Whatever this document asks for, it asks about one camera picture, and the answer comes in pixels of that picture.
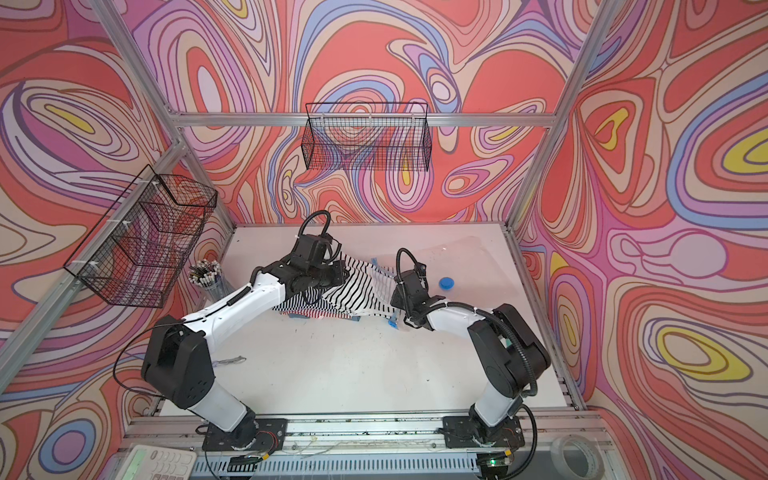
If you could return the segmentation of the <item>black white striped tank top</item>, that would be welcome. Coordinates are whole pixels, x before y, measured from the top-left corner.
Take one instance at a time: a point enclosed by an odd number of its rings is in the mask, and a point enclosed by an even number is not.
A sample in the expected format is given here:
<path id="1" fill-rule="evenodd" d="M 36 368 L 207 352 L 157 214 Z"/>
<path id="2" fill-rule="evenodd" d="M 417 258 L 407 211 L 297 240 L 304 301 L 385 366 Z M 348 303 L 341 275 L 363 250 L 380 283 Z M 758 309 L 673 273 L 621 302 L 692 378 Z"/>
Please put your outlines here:
<path id="1" fill-rule="evenodd" d="M 339 312 L 359 316 L 360 319 L 377 317 L 385 321 L 396 321 L 399 310 L 391 306 L 395 290 L 394 272 L 376 262 L 358 260 L 346 254 L 342 254 L 341 258 L 350 273 L 344 285 L 330 289 L 310 289 L 293 298 L 302 298 L 309 304 L 323 299 Z"/>

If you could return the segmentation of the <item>clear vacuum bag blue zip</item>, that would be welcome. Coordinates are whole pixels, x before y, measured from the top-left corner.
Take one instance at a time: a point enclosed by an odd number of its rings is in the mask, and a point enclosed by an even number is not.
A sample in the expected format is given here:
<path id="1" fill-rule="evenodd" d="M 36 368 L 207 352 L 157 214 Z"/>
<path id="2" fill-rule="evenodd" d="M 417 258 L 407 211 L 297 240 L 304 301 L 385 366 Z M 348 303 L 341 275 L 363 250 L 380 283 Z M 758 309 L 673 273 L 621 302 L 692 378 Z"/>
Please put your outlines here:
<path id="1" fill-rule="evenodd" d="M 527 314 L 527 299 L 506 243 L 499 235 L 473 234 L 418 248 L 426 265 L 429 293 L 491 311 L 503 304 Z"/>

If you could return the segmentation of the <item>red white striped tank top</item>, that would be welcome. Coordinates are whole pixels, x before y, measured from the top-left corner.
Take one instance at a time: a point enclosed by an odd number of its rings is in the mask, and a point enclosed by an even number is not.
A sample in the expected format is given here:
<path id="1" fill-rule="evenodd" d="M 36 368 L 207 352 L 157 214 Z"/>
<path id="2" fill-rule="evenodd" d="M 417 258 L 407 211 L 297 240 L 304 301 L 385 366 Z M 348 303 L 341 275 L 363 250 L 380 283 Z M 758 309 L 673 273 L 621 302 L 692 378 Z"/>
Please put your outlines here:
<path id="1" fill-rule="evenodd" d="M 312 319 L 338 319 L 358 322 L 359 316 L 349 315 L 339 312 L 337 310 L 321 310 L 321 309 L 307 309 L 299 313 L 304 318 Z"/>

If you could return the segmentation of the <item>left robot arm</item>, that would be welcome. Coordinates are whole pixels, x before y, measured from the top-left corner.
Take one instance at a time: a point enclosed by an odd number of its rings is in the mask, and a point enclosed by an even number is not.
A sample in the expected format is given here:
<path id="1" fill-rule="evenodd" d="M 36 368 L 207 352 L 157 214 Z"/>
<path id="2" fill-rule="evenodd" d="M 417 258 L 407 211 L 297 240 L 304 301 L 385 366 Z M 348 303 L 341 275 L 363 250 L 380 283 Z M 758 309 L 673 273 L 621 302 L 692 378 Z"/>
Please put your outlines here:
<path id="1" fill-rule="evenodd" d="M 212 354 L 260 315 L 314 288 L 341 286 L 348 274 L 341 247 L 328 233 L 300 233 L 283 258 L 257 267 L 233 293 L 181 320 L 152 328 L 142 379 L 176 407 L 241 442 L 256 435 L 255 414 L 216 379 Z"/>

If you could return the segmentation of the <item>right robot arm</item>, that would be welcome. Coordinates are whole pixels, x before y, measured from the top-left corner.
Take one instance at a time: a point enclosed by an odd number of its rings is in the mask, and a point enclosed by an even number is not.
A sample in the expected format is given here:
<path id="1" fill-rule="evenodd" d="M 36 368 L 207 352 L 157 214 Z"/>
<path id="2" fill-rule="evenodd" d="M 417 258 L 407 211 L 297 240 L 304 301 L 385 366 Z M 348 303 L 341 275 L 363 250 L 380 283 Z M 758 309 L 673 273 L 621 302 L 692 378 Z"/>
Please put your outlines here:
<path id="1" fill-rule="evenodd" d="M 510 304 L 487 311 L 449 301 L 428 291 L 424 273 L 408 270 L 395 276 L 391 305 L 404 312 L 415 329 L 450 333 L 471 342 L 487 383 L 470 407 L 478 434 L 492 431 L 538 394 L 538 380 L 551 358 L 538 336 Z"/>

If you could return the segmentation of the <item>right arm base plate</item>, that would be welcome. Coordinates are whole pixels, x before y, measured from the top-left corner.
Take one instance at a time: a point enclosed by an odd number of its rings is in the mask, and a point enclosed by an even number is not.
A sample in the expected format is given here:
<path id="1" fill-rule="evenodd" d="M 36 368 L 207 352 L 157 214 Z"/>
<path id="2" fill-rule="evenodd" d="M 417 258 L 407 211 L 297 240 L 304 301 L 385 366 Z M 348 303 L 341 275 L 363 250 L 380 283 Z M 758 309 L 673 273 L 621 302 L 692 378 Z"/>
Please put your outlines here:
<path id="1" fill-rule="evenodd" d="M 522 427 L 517 418 L 506 417 L 498 425 L 488 427 L 479 418 L 445 416 L 436 430 L 449 449 L 504 448 L 516 451 L 525 445 Z"/>

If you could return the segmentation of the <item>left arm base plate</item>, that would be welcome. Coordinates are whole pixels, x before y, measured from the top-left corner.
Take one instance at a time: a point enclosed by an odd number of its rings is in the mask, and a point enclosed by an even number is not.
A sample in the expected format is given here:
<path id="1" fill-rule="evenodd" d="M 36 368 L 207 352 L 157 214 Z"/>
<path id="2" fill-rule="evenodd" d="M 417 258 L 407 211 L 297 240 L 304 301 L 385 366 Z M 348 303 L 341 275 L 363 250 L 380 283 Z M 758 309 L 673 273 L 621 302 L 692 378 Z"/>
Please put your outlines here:
<path id="1" fill-rule="evenodd" d="M 213 424 L 207 424 L 202 450 L 274 453 L 283 448 L 287 426 L 287 419 L 277 417 L 246 419 L 244 426 L 238 426 L 232 432 L 225 432 Z"/>

